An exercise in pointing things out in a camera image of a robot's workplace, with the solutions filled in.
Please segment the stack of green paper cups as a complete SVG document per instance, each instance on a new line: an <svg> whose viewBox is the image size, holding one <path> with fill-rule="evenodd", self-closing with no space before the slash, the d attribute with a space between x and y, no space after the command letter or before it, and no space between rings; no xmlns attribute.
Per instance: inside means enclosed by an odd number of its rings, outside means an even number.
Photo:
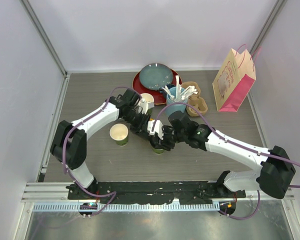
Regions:
<svg viewBox="0 0 300 240"><path fill-rule="evenodd" d="M154 97L149 93L141 93L140 94L141 99L145 99L147 102L153 102L154 103Z"/></svg>

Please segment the green paper cup taken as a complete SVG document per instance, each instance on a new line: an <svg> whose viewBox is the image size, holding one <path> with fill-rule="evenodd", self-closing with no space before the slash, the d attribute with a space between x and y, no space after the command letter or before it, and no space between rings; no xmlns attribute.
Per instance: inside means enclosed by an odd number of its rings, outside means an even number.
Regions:
<svg viewBox="0 0 300 240"><path fill-rule="evenodd" d="M164 153L165 150L160 147L152 147L152 151L157 155L161 155Z"/></svg>

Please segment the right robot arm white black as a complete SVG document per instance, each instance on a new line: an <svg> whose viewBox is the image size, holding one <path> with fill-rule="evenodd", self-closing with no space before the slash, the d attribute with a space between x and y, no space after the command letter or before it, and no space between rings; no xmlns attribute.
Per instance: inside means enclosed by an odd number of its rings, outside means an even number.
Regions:
<svg viewBox="0 0 300 240"><path fill-rule="evenodd" d="M263 191L275 199L283 199L296 169L287 159L286 151L275 146L273 149L257 147L231 138L206 124L199 124L181 111L172 113L170 125L159 120L150 120L147 131L151 145L167 151L176 143L186 143L194 149L220 154L247 167L248 171L225 170L215 183L213 194L226 198L238 191Z"/></svg>

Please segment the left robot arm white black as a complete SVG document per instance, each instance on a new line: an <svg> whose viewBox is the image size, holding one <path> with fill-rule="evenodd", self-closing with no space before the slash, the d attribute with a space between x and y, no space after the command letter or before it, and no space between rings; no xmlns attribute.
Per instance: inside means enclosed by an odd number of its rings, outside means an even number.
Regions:
<svg viewBox="0 0 300 240"><path fill-rule="evenodd" d="M98 181L86 164L89 138L107 124L122 119L131 129L149 139L148 126L153 108L153 101L127 90L123 95L109 97L99 108L78 120L63 120L58 124L50 153L73 178L83 198L90 200L98 191Z"/></svg>

